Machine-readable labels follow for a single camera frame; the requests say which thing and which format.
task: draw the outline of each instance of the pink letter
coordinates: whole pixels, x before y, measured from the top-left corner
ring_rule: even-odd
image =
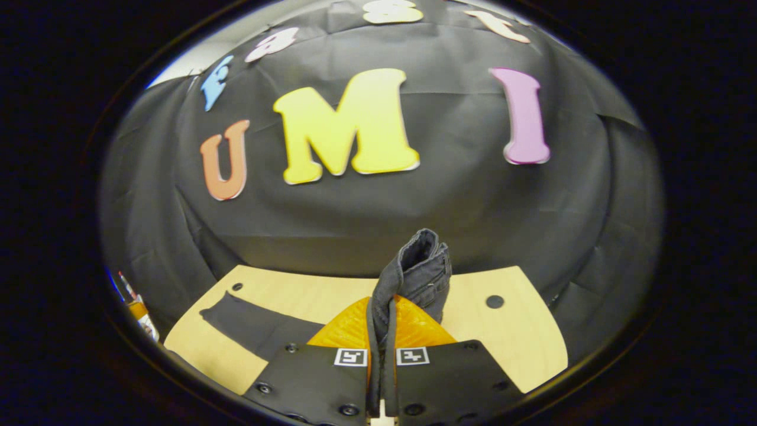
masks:
[[[539,82],[528,74],[509,68],[491,68],[489,71],[504,86],[510,111],[510,142],[504,149],[505,159],[512,164],[546,163],[550,159],[550,148],[544,142],[536,95]]]

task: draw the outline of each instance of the foam letter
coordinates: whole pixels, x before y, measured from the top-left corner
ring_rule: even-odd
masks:
[[[297,27],[288,28],[266,37],[256,45],[255,50],[247,55],[245,62],[256,61],[269,53],[280,52],[286,49],[294,42],[294,35],[297,34],[298,30],[299,28]]]
[[[356,74],[344,89],[336,111],[312,87],[279,98],[273,110],[282,115],[290,185],[313,182],[322,167],[310,147],[335,176],[347,169],[357,133],[352,167],[361,174],[388,173],[418,167],[419,155],[407,143],[400,107],[401,70],[382,68]]]
[[[531,40],[526,36],[513,32],[510,27],[512,24],[506,20],[501,20],[489,12],[484,11],[466,11],[466,14],[477,17],[489,30],[505,37],[507,39],[515,40],[521,43],[530,43]]]
[[[216,103],[218,96],[221,96],[226,83],[221,83],[229,75],[227,64],[234,58],[234,55],[226,56],[223,61],[210,73],[205,83],[202,83],[200,89],[205,94],[205,111],[210,111],[213,104]]]
[[[224,136],[229,140],[229,156],[232,166],[232,174],[228,180],[221,178],[221,170],[218,164],[218,145],[221,143],[221,135],[211,136],[200,146],[207,191],[219,201],[236,198],[245,188],[247,181],[245,131],[249,126],[249,120],[237,121],[229,126],[224,133]]]
[[[368,12],[363,19],[370,23],[415,22],[423,19],[423,12],[415,6],[407,0],[376,0],[363,6]]]
[[[550,159],[544,142],[539,108],[539,82],[528,74],[509,68],[492,68],[491,74],[502,83],[510,112],[510,141],[505,159],[513,164],[541,164]]]

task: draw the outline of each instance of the black fabric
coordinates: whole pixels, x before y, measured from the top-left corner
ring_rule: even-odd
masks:
[[[307,343],[323,328],[323,324],[261,308],[229,292],[212,308],[200,311],[200,315],[229,339],[266,361],[288,343]]]
[[[370,311],[379,345],[389,328],[389,305],[399,294],[441,323],[450,292],[452,265],[447,244],[432,230],[421,229],[386,265],[373,289]]]
[[[581,359],[643,300],[659,246],[659,166],[640,120],[599,71],[536,26],[510,21],[531,40],[515,42],[463,13],[476,8],[431,0],[416,2],[419,22],[375,26],[362,18],[364,3],[333,3],[234,48],[208,112],[200,86],[215,64],[145,92],[114,137],[102,183],[112,268],[145,297],[164,336],[237,263],[377,277],[408,235],[428,227],[449,245],[456,273],[520,266],[553,310],[571,361]],[[300,28],[293,45],[244,63],[288,27]],[[420,166],[378,175],[348,167],[286,184],[274,101],[311,86],[336,106],[353,75],[380,67],[407,74],[400,100]],[[546,164],[504,160],[508,102],[490,67],[540,82]],[[218,202],[199,146],[243,119],[248,181]]]

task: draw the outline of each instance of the table surface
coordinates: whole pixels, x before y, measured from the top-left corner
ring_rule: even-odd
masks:
[[[377,279],[289,274],[239,265],[210,288],[176,323],[165,347],[237,394],[243,394],[267,361],[208,324],[200,311],[218,303],[226,291],[284,315],[326,324],[363,297]],[[243,283],[232,291],[236,283]],[[489,296],[504,299],[487,306]],[[557,323],[531,281],[517,267],[450,279],[442,327],[456,340],[480,340],[512,382],[528,392],[568,366]]]

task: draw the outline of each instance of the screw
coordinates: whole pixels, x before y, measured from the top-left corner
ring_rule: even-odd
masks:
[[[358,409],[354,404],[345,404],[341,407],[339,407],[339,412],[343,415],[357,415],[357,413],[360,412],[360,409]]]
[[[255,389],[257,389],[258,392],[263,393],[265,395],[268,395],[273,390],[271,386],[265,383],[258,383],[257,385],[255,385]]]

